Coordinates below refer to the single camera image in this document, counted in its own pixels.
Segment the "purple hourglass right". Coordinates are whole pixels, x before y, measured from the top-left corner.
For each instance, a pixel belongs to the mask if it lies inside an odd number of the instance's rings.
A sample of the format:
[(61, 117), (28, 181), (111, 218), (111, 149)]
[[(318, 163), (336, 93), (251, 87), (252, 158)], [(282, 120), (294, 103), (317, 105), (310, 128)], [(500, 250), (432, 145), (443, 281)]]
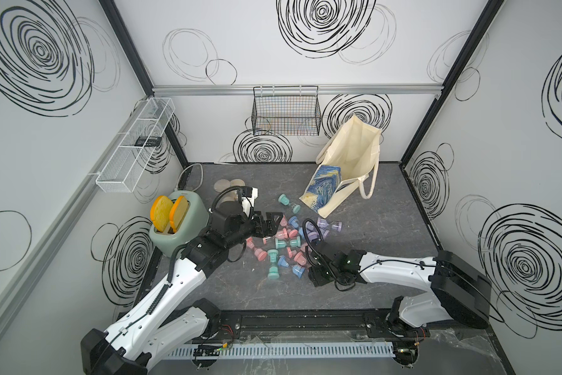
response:
[(329, 224), (329, 227), (336, 232), (341, 232), (343, 228), (343, 223), (341, 221), (333, 221)]

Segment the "yellow toast slice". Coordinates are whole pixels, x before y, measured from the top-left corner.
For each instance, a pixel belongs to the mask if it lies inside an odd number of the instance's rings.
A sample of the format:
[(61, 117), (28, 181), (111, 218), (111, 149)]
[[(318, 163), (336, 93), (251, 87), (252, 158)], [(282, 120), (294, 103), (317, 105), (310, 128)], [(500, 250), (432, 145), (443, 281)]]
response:
[(169, 225), (170, 230), (176, 233), (179, 230), (181, 223), (184, 221), (185, 216), (189, 210), (190, 203), (185, 196), (180, 196), (173, 203), (173, 207), (169, 212)]
[(167, 196), (161, 195), (154, 200), (151, 206), (150, 219), (154, 228), (161, 233), (168, 231), (170, 225), (170, 212), (173, 209), (174, 203)]

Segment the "tall glass jar with rice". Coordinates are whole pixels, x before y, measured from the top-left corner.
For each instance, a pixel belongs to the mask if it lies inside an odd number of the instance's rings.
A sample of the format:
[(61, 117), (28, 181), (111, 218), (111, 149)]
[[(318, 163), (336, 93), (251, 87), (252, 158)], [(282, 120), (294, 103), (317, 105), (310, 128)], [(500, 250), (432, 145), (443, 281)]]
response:
[(227, 179), (220, 179), (215, 182), (213, 188), (216, 192), (221, 193), (231, 187), (231, 182)]

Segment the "short jar with beige lid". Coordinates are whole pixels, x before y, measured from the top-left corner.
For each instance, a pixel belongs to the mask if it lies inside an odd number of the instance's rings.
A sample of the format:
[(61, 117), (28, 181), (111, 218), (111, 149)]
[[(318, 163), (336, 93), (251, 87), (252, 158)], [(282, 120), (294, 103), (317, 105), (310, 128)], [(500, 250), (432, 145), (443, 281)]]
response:
[(230, 187), (244, 187), (246, 184), (242, 179), (233, 179), (229, 182)]

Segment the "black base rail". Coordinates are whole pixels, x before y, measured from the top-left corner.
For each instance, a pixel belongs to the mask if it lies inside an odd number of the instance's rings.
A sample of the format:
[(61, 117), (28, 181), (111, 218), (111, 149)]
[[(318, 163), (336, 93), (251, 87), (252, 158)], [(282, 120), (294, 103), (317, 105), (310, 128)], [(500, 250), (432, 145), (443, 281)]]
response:
[(391, 323), (389, 309), (223, 310), (214, 327), (234, 338), (244, 332), (358, 331), (367, 338), (425, 339), (429, 330)]

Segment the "mint green toaster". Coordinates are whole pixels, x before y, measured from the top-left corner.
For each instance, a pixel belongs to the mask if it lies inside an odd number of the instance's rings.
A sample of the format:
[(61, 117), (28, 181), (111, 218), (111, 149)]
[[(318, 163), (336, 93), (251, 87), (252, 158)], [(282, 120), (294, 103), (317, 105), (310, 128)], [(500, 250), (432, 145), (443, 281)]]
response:
[(208, 211), (204, 206), (201, 197), (195, 192), (176, 191), (170, 198), (173, 203), (180, 196), (185, 196), (190, 203), (187, 215), (181, 223), (179, 230), (173, 233), (168, 226), (165, 233), (158, 232), (154, 225), (151, 225), (149, 236), (154, 246), (158, 248), (168, 258), (173, 257), (173, 253), (181, 245), (187, 244), (190, 240), (198, 236), (200, 231), (205, 228), (208, 221)]

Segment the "teal hourglass near bag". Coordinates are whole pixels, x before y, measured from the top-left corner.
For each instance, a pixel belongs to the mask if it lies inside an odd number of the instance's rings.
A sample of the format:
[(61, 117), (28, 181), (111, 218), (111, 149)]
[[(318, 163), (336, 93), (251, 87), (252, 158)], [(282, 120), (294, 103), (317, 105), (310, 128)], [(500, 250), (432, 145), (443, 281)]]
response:
[(299, 213), (301, 210), (301, 206), (295, 202), (292, 202), (285, 194), (281, 194), (279, 196), (278, 202), (283, 206), (288, 207), (294, 214)]

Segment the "teal hourglass front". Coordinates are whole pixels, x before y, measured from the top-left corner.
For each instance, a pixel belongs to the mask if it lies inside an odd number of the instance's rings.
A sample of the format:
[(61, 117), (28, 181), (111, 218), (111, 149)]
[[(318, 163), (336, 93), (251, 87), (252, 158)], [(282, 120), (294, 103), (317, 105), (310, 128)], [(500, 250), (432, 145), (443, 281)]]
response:
[(279, 253), (276, 249), (271, 249), (267, 251), (268, 259), (270, 261), (270, 267), (268, 269), (268, 279), (277, 280), (279, 279)]

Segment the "canvas bag with starry print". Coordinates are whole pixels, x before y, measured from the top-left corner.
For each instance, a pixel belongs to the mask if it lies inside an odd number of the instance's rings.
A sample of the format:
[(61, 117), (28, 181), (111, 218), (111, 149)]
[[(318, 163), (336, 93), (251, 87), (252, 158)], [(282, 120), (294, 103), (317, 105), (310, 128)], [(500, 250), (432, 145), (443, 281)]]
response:
[(300, 200), (326, 218), (356, 191), (372, 198), (382, 137), (381, 129), (351, 117), (318, 154), (318, 167)]

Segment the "blue hourglass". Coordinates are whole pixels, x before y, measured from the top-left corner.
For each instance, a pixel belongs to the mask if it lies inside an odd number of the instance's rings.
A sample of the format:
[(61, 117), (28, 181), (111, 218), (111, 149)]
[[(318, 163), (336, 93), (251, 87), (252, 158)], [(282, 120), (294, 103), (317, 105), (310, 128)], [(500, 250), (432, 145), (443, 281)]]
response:
[(292, 267), (292, 272), (295, 276), (297, 276), (298, 278), (302, 278), (304, 272), (306, 271), (306, 268), (303, 266), (300, 266), (298, 264), (293, 265)]

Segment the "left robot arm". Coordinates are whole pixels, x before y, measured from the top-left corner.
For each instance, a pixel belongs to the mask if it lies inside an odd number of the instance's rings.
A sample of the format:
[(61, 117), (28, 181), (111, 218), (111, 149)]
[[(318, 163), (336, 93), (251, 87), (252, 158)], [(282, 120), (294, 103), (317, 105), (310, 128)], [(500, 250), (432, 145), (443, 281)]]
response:
[(80, 343), (85, 374), (147, 374), (176, 348), (220, 329), (220, 311), (207, 299), (181, 315), (174, 310), (225, 263), (231, 248), (249, 238), (274, 236), (281, 212), (261, 213), (226, 202), (213, 209), (198, 236), (173, 253), (167, 275), (131, 311), (105, 331), (93, 329)]

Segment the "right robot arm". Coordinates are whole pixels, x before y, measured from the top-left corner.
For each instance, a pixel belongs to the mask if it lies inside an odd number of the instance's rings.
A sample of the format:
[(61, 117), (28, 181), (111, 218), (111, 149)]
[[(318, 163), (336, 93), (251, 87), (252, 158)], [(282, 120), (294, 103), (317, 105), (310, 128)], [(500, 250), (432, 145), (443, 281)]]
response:
[(333, 283), (339, 291), (349, 292), (356, 284), (393, 284), (420, 291), (394, 299), (387, 324), (396, 334), (447, 320), (473, 329), (489, 327), (488, 277), (451, 252), (401, 258), (362, 250), (345, 254), (308, 248), (306, 259), (311, 264), (309, 280), (316, 287)]

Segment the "yellow toast slice right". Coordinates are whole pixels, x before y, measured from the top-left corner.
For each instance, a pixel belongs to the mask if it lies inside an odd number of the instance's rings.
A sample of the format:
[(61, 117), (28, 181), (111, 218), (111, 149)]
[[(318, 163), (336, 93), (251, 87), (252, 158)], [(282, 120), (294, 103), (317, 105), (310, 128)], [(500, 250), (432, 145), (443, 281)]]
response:
[(189, 210), (190, 203), (185, 196), (180, 196), (173, 203), (173, 207), (169, 212), (169, 225), (170, 230), (176, 233), (179, 230), (181, 223), (184, 221), (185, 216)]

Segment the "yellow toast slice left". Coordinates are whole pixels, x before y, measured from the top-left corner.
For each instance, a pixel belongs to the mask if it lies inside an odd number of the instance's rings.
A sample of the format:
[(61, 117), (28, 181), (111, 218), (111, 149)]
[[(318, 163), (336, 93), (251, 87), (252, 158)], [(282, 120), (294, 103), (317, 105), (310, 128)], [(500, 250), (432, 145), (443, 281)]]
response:
[(161, 233), (168, 231), (170, 225), (170, 212), (173, 209), (174, 203), (167, 196), (161, 195), (154, 200), (151, 206), (150, 219), (154, 228)]

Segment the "pink hourglass left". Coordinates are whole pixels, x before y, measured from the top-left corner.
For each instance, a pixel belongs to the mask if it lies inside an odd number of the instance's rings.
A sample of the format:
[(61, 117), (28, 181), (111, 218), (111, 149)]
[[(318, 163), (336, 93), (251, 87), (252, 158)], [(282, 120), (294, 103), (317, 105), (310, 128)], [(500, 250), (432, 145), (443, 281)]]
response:
[(267, 251), (257, 247), (253, 238), (249, 237), (246, 240), (246, 245), (251, 251), (253, 251), (254, 256), (257, 258), (259, 262), (263, 262), (266, 260), (268, 256)]

